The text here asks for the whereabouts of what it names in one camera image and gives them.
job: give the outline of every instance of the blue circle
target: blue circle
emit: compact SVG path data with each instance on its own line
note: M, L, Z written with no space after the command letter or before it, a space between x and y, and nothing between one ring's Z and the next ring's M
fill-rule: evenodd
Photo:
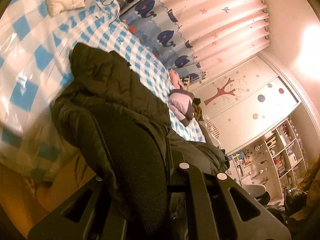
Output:
M258 95L259 102L264 102L266 100L264 95Z

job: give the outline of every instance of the red tree trunk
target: red tree trunk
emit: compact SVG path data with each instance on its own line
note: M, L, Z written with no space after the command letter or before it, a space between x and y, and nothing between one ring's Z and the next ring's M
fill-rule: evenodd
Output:
M217 91L217 93L216 93L213 97L211 97L211 98L209 98L209 99L207 99L207 100L204 101L204 104L207 106L211 101L215 100L217 97L222 96L222 95L232 95L232 96L235 96L235 94L234 94L234 92L236 91L235 89L230 90L230 91L228 91L228 92L225 92L226 86L229 85L229 84L230 84L231 82L233 82L233 81L234 81L234 79L230 79L230 78L229 78L228 81L227 81L227 83L226 83L222 88L217 88L218 91Z

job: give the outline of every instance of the curtain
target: curtain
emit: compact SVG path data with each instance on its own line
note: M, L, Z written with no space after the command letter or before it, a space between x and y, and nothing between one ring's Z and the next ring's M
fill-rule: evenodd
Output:
M269 46L264 0L117 0L120 19L166 67L195 83Z

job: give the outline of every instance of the blue star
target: blue star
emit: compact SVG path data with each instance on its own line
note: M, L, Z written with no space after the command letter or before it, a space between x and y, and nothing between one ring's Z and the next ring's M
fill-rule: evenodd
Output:
M222 9L221 11L225 11L226 13L228 13L228 11L230 11L229 7L225 7L224 9Z

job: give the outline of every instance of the checkered bedsheet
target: checkered bedsheet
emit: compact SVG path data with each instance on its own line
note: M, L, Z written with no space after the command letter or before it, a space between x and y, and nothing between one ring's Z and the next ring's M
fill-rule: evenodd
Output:
M44 0L12 0L0 19L0 162L36 180L53 180L78 151L55 129L50 109L73 79L69 54L77 42L115 50L141 83L167 103L173 88L159 60L118 18L113 0L86 0L85 8L51 18ZM172 128L186 140L204 141L194 120Z

